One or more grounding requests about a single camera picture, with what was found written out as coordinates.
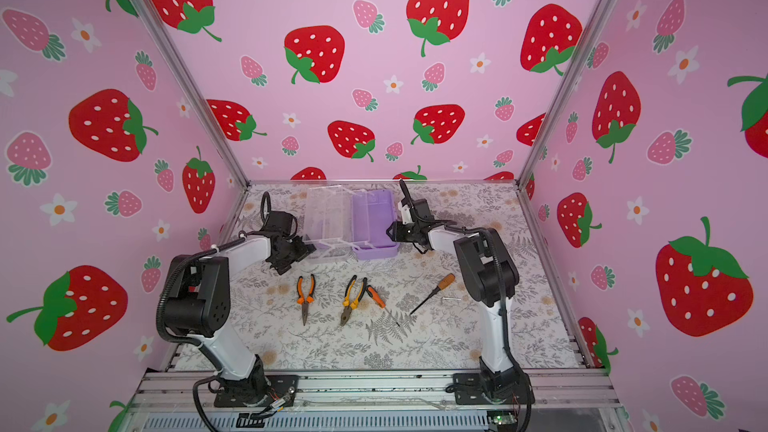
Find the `yellow combination pliers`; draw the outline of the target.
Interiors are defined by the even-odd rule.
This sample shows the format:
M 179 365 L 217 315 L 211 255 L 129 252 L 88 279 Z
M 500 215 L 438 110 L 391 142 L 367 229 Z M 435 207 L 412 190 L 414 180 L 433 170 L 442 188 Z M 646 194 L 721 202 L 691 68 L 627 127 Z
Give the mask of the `yellow combination pliers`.
M 345 326 L 348 323 L 352 312 L 358 308 L 367 285 L 367 278 L 358 279 L 357 275 L 353 275 L 347 283 L 343 300 L 343 311 L 340 318 L 341 326 Z

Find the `orange handle screwdriver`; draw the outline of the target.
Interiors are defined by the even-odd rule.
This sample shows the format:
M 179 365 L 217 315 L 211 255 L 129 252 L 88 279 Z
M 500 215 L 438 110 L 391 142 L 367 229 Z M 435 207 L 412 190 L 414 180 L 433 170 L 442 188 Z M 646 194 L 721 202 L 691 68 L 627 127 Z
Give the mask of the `orange handle screwdriver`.
M 452 283 L 455 282 L 455 275 L 453 273 L 449 273 L 446 276 L 444 276 L 440 282 L 431 290 L 431 292 L 427 295 L 426 298 L 424 298 L 411 312 L 410 315 L 413 315 L 416 311 L 418 311 L 425 303 L 427 303 L 432 297 L 437 295 L 439 292 L 450 286 Z

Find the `orange needle-nose pliers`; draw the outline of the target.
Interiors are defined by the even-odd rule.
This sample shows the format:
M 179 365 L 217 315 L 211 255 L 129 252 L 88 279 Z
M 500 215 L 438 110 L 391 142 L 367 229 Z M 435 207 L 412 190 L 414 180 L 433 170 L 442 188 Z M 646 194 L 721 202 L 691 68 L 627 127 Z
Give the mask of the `orange needle-nose pliers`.
M 297 303 L 301 307 L 301 320 L 304 326 L 306 326 L 308 322 L 309 306 L 314 302 L 315 287 L 316 278 L 314 274 L 309 276 L 309 280 L 306 280 L 304 276 L 300 276 L 297 280 Z

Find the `small orange black tool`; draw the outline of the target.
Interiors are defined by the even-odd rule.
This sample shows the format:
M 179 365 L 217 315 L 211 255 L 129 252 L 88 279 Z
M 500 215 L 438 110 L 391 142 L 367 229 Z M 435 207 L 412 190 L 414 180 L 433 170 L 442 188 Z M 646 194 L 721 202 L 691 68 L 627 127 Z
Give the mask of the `small orange black tool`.
M 379 306 L 382 309 L 386 308 L 385 301 L 381 298 L 380 294 L 377 292 L 377 290 L 373 286 L 367 285 L 366 286 L 366 293 L 374 301 L 374 303 L 377 306 Z

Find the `purple plastic tool box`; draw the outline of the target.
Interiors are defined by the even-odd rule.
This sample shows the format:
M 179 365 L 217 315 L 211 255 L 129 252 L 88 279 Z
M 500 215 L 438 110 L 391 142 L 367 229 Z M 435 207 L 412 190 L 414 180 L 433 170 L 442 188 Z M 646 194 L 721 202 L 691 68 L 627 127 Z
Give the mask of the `purple plastic tool box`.
M 390 190 L 313 187 L 307 192 L 302 228 L 304 242 L 315 247 L 309 260 L 333 263 L 350 258 L 393 258 L 399 245 L 389 238 L 387 229 L 396 220 Z

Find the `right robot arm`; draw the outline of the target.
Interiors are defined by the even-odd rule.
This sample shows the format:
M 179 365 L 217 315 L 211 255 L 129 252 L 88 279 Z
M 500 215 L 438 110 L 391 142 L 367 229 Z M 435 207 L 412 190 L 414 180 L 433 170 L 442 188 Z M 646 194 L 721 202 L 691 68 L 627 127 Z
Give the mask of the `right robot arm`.
M 439 251 L 458 263 L 469 296 L 481 305 L 484 333 L 480 376 L 488 392 L 523 382 L 509 339 L 509 309 L 519 284 L 519 272 L 498 231 L 460 226 L 436 218 L 426 200 L 404 191 L 400 218 L 387 229 L 394 242 L 410 243 L 421 253 Z

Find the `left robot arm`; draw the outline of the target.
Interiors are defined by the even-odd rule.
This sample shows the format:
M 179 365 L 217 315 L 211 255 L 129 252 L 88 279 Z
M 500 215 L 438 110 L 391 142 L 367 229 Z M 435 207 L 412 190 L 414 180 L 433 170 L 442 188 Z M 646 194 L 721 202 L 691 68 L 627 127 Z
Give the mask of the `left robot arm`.
M 263 362 L 229 323 L 230 278 L 257 263 L 282 275 L 314 251 L 299 236 L 293 214 L 271 211 L 257 231 L 242 231 L 225 244 L 175 257 L 156 309 L 159 337 L 197 348 L 215 367 L 219 380 L 264 388 Z

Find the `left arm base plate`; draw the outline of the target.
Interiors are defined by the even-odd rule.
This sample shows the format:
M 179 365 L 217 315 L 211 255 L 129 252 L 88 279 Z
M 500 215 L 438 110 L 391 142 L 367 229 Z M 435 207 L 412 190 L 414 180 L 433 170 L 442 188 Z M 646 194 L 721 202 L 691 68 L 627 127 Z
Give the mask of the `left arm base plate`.
M 279 408 L 292 407 L 298 391 L 298 375 L 267 375 L 264 379 L 220 381 L 221 392 L 214 399 L 215 408 L 265 408 L 282 400 Z

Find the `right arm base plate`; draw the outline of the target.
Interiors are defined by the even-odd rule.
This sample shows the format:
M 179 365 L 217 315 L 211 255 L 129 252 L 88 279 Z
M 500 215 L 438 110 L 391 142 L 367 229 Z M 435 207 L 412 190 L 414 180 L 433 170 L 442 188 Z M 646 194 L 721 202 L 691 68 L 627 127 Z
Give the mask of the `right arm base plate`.
M 455 373 L 445 392 L 452 395 L 458 405 L 528 406 L 536 402 L 532 387 L 526 381 L 493 389 L 491 382 L 479 373 Z

